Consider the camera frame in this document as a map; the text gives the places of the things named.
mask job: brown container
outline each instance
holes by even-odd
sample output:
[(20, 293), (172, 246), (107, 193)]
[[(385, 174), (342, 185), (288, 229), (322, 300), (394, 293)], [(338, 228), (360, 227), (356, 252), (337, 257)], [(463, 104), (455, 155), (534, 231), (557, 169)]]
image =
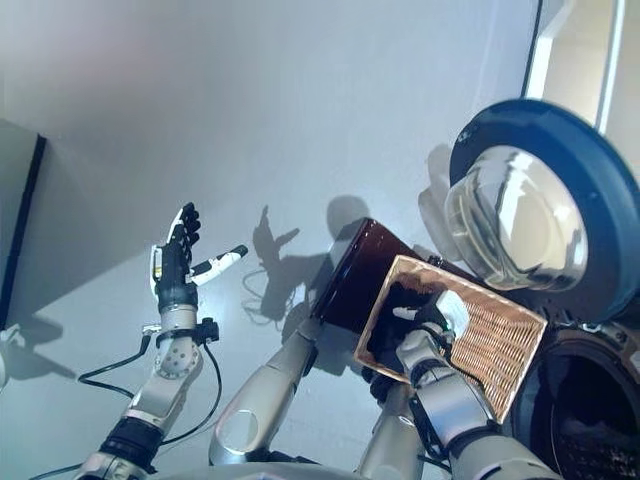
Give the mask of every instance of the brown container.
[(502, 423), (529, 369), (547, 325), (539, 315), (452, 273), (419, 260), (398, 255), (382, 284), (358, 342), (356, 361), (398, 381), (405, 375), (376, 362), (367, 344), (378, 320), (389, 288), (399, 282), (404, 288), (428, 293), (436, 285), (455, 291), (469, 310), (470, 323), (453, 346), (456, 367), (477, 376)]

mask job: washing machine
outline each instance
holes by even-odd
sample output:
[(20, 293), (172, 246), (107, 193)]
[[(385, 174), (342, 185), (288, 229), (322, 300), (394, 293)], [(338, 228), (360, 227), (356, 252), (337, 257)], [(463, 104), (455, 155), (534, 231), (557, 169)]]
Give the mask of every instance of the washing machine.
[[(567, 480), (640, 478), (640, 194), (615, 148), (568, 111), (493, 105), (460, 132), (444, 216), (462, 259), (428, 261), (548, 321), (504, 428)], [(314, 316), (362, 332), (395, 255), (345, 229)]]

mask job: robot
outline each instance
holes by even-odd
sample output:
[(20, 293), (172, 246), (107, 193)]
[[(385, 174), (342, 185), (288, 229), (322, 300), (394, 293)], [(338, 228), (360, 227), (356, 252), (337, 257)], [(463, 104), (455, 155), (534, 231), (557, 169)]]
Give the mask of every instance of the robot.
[[(160, 323), (145, 329), (143, 341), (148, 344), (151, 334), (158, 333), (155, 363), (147, 382), (75, 480), (143, 480), (155, 472), (152, 461), (202, 370), (199, 346), (210, 354), (207, 342), (217, 339), (212, 320), (197, 320), (197, 287), (247, 253), (246, 247), (238, 246), (191, 267), (199, 228), (198, 212), (190, 203), (178, 212), (166, 243), (152, 248), (150, 278)], [(456, 480), (560, 479), (523, 445), (501, 435), (482, 392), (441, 354), (443, 339), (459, 335), (464, 322), (451, 313), (455, 309), (438, 311), (438, 302), (431, 308), (434, 315), (423, 312), (416, 329), (395, 351), (411, 384), (389, 388), (355, 473), (269, 448), (315, 359), (321, 326), (309, 318), (253, 373), (220, 415), (209, 449), (211, 467), (170, 478), (412, 480), (420, 479), (424, 461), (433, 462), (436, 456), (448, 459)], [(423, 457), (425, 451), (430, 457)]]

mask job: white wall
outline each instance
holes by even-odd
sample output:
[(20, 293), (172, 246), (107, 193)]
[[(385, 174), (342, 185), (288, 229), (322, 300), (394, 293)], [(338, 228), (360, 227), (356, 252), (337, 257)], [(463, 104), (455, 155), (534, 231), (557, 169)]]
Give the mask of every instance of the white wall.
[[(327, 206), (342, 195), (429, 247), (426, 159), (480, 108), (519, 94), (536, 3), (5, 1), (6, 114), (51, 148), (12, 310), (27, 344), (0, 395), (3, 478), (81, 461), (114, 424), (123, 399), (73, 376), (137, 348), (156, 317), (147, 248), (181, 203), (202, 212), (196, 255), (251, 248), (268, 205), (274, 235), (300, 229), (282, 253), (301, 284), (331, 245)], [(282, 321), (245, 311), (259, 299), (242, 280), (259, 269), (252, 253), (201, 292), (202, 315), (221, 324), (223, 403), (280, 344)], [(247, 281), (264, 290), (264, 274)], [(348, 352), (334, 355), (344, 364)], [(150, 361), (108, 378), (134, 388)], [(353, 469), (378, 407), (349, 368), (335, 373), (312, 371), (274, 446)], [(176, 432), (208, 409), (211, 378), (192, 387)], [(206, 465), (209, 435), (156, 466)]]
[(640, 178), (640, 3), (627, 1), (622, 27), (622, 43), (613, 85), (607, 138), (630, 165), (636, 180)]
[(594, 124), (609, 48), (610, 0), (578, 0), (553, 38), (542, 98)]

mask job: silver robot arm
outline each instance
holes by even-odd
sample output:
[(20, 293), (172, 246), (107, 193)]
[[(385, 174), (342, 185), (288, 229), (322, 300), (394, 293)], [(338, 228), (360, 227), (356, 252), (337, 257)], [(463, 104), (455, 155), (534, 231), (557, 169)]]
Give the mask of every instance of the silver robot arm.
[(74, 479), (136, 479), (155, 473), (151, 462), (186, 400), (189, 386), (202, 370), (198, 345), (217, 340), (217, 325), (198, 323), (197, 286), (213, 279), (247, 253), (244, 246), (191, 268), (191, 246), (198, 240), (198, 213), (183, 207), (169, 229), (167, 243), (151, 250), (151, 285), (158, 300), (158, 353), (147, 382), (122, 417), (89, 456)]
[(441, 324), (410, 332), (396, 354), (415, 394), (409, 400), (423, 444), (448, 455), (455, 480), (559, 480), (518, 441), (502, 436), (485, 396), (440, 354)]
[(280, 428), (296, 389), (311, 368), (320, 332), (309, 318), (238, 390), (216, 423), (209, 447), (211, 465), (269, 459), (271, 440)]

